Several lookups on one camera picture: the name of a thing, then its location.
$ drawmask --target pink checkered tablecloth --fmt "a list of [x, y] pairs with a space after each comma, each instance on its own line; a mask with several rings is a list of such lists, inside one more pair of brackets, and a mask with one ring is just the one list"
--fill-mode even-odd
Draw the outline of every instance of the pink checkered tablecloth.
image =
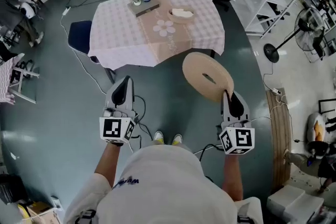
[[9, 92], [9, 85], [13, 68], [17, 62], [18, 60], [14, 57], [0, 66], [0, 102], [14, 104], [14, 95]]
[[195, 19], [188, 24], [166, 19], [165, 1], [160, 2], [159, 8], [136, 18], [127, 6], [131, 1], [106, 1], [96, 10], [88, 55], [96, 56], [102, 66], [112, 70], [126, 64], [153, 67], [189, 48], [223, 53], [225, 32], [212, 0], [167, 0], [170, 8], [190, 6], [195, 10]]

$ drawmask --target white t-shirt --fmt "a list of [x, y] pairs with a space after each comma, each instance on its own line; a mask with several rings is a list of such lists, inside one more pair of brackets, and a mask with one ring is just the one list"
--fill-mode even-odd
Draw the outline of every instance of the white t-shirt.
[[[255, 224], [263, 224], [260, 201], [253, 199], [253, 211], [260, 212], [250, 217]], [[236, 205], [207, 179], [191, 152], [154, 145], [130, 157], [112, 190], [104, 176], [93, 174], [68, 207], [64, 223], [84, 216], [77, 223], [90, 219], [92, 223], [236, 224], [238, 208], [251, 203], [245, 201]]]

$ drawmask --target blue chair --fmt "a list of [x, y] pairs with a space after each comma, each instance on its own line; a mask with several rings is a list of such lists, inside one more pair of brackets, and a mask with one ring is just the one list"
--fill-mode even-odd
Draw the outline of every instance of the blue chair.
[[[82, 20], [70, 25], [68, 44], [73, 50], [88, 55], [90, 50], [91, 26], [92, 21], [90, 20]], [[96, 56], [91, 56], [89, 58], [92, 62], [99, 64]], [[113, 75], [116, 75], [116, 73], [110, 68], [105, 68], [105, 71], [111, 82], [114, 83]]]

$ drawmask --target wooden board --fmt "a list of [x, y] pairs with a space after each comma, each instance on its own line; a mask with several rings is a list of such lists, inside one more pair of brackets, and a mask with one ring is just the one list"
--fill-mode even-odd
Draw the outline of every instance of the wooden board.
[[282, 185], [289, 179], [290, 165], [284, 163], [283, 154], [285, 149], [291, 150], [291, 119], [287, 109], [286, 96], [280, 99], [273, 92], [267, 91], [267, 101], [270, 110], [272, 124], [272, 143], [274, 149], [273, 158], [273, 182], [272, 193], [279, 190]]

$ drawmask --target floor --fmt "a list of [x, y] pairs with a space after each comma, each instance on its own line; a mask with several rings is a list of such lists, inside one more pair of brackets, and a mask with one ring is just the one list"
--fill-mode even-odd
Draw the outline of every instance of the floor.
[[[266, 85], [271, 89], [285, 89], [289, 113], [292, 117], [293, 140], [304, 141], [307, 118], [311, 113], [318, 112], [318, 100], [336, 97], [333, 86], [335, 55], [325, 57], [322, 61], [310, 63], [304, 52], [298, 47], [295, 38], [279, 50], [280, 60], [273, 66], [263, 51], [264, 44], [271, 43], [277, 47], [286, 39], [286, 36], [293, 31], [296, 17], [302, 9], [301, 4], [297, 2], [289, 11], [291, 16], [286, 16], [285, 20], [281, 20], [265, 38], [259, 39], [250, 36], [249, 41], [256, 55], [261, 74], [272, 73], [273, 68], [272, 75], [265, 75]], [[309, 57], [311, 60], [316, 60], [315, 56], [309, 55]], [[323, 110], [332, 110], [335, 108], [335, 102], [327, 103], [322, 108]], [[336, 114], [330, 112], [324, 116], [333, 118]], [[333, 135], [333, 133], [326, 134], [324, 140], [334, 141]], [[305, 153], [304, 143], [292, 141], [292, 152]], [[289, 184], [316, 195], [316, 189], [320, 187], [320, 179], [302, 174], [296, 166], [292, 165]], [[326, 205], [335, 207], [335, 194], [336, 186], [333, 184], [330, 191], [321, 197], [325, 199]]]
[[[70, 5], [83, 1], [71, 0]], [[29, 94], [36, 94], [37, 104], [17, 99], [14, 106], [2, 104], [0, 114], [3, 151], [9, 171], [23, 179], [33, 198], [45, 200], [55, 195], [64, 208], [94, 171], [105, 147], [105, 142], [99, 139], [98, 125], [105, 96], [67, 45], [66, 34], [60, 26], [67, 2], [50, 0], [41, 14], [44, 20], [36, 23], [38, 29], [45, 31], [43, 44], [34, 49], [20, 48], [39, 68], [40, 78], [30, 81], [26, 87]], [[62, 23], [69, 29], [71, 22], [92, 19], [97, 6], [98, 3], [94, 3], [71, 9]], [[225, 52], [215, 59], [232, 75], [235, 90], [249, 105], [251, 118], [269, 116], [259, 67], [239, 19], [232, 8], [227, 13], [222, 7], [217, 8], [226, 37]], [[182, 61], [189, 52], [154, 68], [124, 66], [117, 70], [117, 79], [130, 75], [134, 80], [135, 94], [146, 100], [143, 123], [152, 134], [160, 129], [166, 140], [171, 140], [176, 133], [181, 133], [184, 143], [196, 152], [208, 143], [219, 142], [215, 126], [220, 124], [221, 117], [219, 104], [205, 100], [184, 79]], [[103, 68], [84, 56], [80, 58], [103, 91], [107, 91], [111, 83]], [[140, 101], [135, 101], [134, 108], [143, 113]], [[270, 121], [262, 118], [254, 121], [253, 127], [257, 137], [255, 149], [240, 159], [244, 195], [257, 196], [265, 202], [272, 177]], [[149, 137], [136, 129], [134, 135], [138, 134], [143, 137], [142, 144], [147, 145]], [[132, 141], [132, 146], [136, 148], [138, 141]], [[123, 147], [117, 177], [130, 155], [130, 149]], [[223, 165], [223, 154], [215, 150], [207, 151], [202, 160], [205, 174], [219, 186], [223, 181]], [[0, 203], [0, 222], [19, 220], [18, 215], [10, 214], [13, 210]]]

